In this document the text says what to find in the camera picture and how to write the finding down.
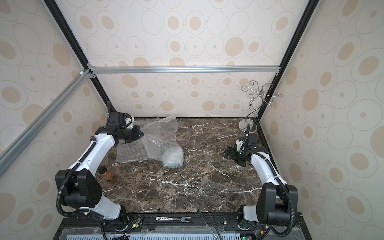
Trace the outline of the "bubble wrap sheet around orange plate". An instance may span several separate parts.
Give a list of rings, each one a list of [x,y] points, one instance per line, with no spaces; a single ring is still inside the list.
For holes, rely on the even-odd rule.
[[[143,162],[149,160],[148,152],[145,148],[146,137],[143,136],[139,140],[132,143],[120,141],[117,146],[117,163]]]

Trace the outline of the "bubble wrap sheet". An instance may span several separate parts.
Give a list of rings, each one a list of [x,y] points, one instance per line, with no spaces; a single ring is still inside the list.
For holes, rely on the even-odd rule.
[[[149,158],[166,162],[170,154],[179,150],[180,146],[176,142],[178,127],[176,117],[169,116],[148,123],[142,128],[145,134],[142,142]]]

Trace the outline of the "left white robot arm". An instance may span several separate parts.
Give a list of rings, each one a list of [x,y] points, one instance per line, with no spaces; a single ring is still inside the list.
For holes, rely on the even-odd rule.
[[[139,126],[134,125],[134,117],[113,111],[110,102],[107,107],[106,125],[96,130],[95,135],[90,138],[90,145],[73,165],[67,170],[57,172],[56,208],[63,217],[92,215],[99,221],[126,225],[129,219],[125,208],[104,196],[95,175],[111,148],[120,141],[126,144],[135,142],[144,133]]]

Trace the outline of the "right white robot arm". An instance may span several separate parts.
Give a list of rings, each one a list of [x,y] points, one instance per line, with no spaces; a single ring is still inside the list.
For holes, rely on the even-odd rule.
[[[286,237],[296,224],[298,190],[280,176],[268,151],[259,146],[259,138],[251,133],[251,129],[251,124],[247,124],[244,137],[223,152],[225,159],[231,159],[241,167],[252,165],[263,184],[257,204],[238,209],[238,227],[245,231],[254,225],[263,226],[258,240],[269,232]]]

